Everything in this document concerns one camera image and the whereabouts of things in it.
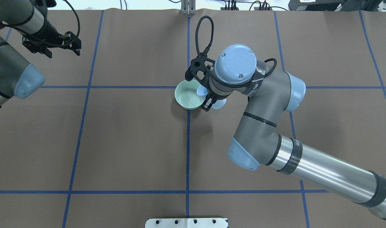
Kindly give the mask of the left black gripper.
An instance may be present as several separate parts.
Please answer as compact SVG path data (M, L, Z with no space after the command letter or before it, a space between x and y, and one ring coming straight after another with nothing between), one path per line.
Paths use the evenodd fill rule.
M50 27L39 34L37 39L35 37L35 34L22 35L22 44L29 48L29 50L38 51L38 53L48 58L53 57L52 52L48 48L54 48L58 45L63 49L72 50L77 56L80 56L82 41L71 31L60 34L56 29Z

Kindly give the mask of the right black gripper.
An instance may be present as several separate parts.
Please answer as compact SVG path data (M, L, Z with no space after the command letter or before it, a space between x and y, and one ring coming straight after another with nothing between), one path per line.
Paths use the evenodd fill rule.
M190 66L185 72L185 80L190 82L191 80L195 79L200 83L200 85L209 90L210 93L213 93L213 90L210 87L212 77L209 75L209 72L211 72L211 67L214 67L214 64L215 60L199 54L196 58L191 60ZM199 71L204 75L202 79L198 76ZM217 99L214 97L207 97L201 105L202 110L209 112L216 101Z

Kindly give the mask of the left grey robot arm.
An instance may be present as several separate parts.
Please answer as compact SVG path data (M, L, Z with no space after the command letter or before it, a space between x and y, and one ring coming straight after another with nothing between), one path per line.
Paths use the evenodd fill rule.
M55 0L0 0L0 30L12 28L22 35L22 45L31 53L52 58L51 48L72 50L80 55L80 20L77 33L60 34L48 20ZM45 82L44 75L0 36L0 109L12 97L25 99Z

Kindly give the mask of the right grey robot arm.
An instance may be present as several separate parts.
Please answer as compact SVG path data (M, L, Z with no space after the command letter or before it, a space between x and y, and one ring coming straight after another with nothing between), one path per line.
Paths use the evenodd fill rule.
M291 113L302 102L304 81L276 69L275 58L258 60L248 46L231 45L216 60L207 56L210 47L203 51L196 47L197 57L192 59L185 79L199 83L199 107L206 112L222 107L234 91L248 97L234 135L227 142L217 142L233 163L252 171L265 165L310 181L386 220L386 176L277 132L282 113Z

